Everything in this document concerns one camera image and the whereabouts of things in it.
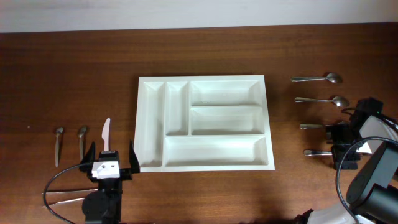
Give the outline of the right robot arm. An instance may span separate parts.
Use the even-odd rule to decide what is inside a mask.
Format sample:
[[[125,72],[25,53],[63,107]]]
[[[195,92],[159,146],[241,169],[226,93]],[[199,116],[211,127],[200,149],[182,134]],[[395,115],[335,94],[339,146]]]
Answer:
[[[347,123],[325,125],[330,151],[306,150],[306,156],[331,155],[339,203],[309,209],[294,223],[397,223],[397,121],[382,113],[383,103],[364,98],[344,108]]]

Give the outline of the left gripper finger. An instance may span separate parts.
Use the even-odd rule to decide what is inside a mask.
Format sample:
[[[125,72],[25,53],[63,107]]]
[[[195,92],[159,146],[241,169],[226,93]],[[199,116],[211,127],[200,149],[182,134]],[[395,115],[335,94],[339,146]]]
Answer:
[[[134,144],[133,144],[132,140],[130,140],[130,143],[129,143],[129,163],[131,166],[132,174],[138,174],[141,172],[141,167],[139,165],[139,161],[138,161],[136,153],[134,151]]]
[[[96,154],[95,149],[96,149],[96,144],[95,142],[92,142],[88,152],[83,156],[81,164],[93,162],[95,160],[95,154]]]

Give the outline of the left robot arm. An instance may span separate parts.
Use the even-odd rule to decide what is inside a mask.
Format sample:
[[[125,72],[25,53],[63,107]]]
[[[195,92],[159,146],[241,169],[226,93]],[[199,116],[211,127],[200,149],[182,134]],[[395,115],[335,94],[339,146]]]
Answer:
[[[96,159],[95,143],[91,144],[80,162],[79,170],[85,173],[92,183],[97,183],[98,189],[83,200],[85,223],[105,224],[121,221],[123,182],[132,180],[133,174],[141,172],[132,142],[129,143],[129,163],[129,168],[120,168],[118,151],[102,151]]]

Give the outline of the steel tablespoon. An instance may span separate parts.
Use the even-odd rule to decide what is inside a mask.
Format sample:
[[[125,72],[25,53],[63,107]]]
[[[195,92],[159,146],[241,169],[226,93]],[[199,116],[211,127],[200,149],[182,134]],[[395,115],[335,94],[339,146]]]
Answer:
[[[342,96],[334,96],[329,100],[296,97],[294,101],[296,103],[303,103],[303,102],[333,103],[334,105],[340,108],[346,108],[350,105],[349,101]]]
[[[327,80],[332,83],[342,83],[343,79],[337,73],[328,73],[324,77],[292,77],[290,79],[291,82],[308,82],[308,81],[318,81],[318,80]]]

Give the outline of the steel fork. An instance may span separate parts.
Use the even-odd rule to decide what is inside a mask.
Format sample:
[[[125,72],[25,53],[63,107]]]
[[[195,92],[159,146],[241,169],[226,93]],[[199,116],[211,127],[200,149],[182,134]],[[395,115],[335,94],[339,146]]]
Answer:
[[[340,121],[340,122],[338,122],[336,124],[333,124],[333,125],[335,126],[335,125],[340,125],[340,124],[348,124],[348,122],[347,121]],[[329,126],[332,126],[332,124],[300,124],[299,128],[301,130],[306,130],[306,129],[327,128]]]
[[[316,151],[316,150],[309,150],[309,149],[304,150],[303,153],[305,156],[331,156],[332,155],[331,151]]]

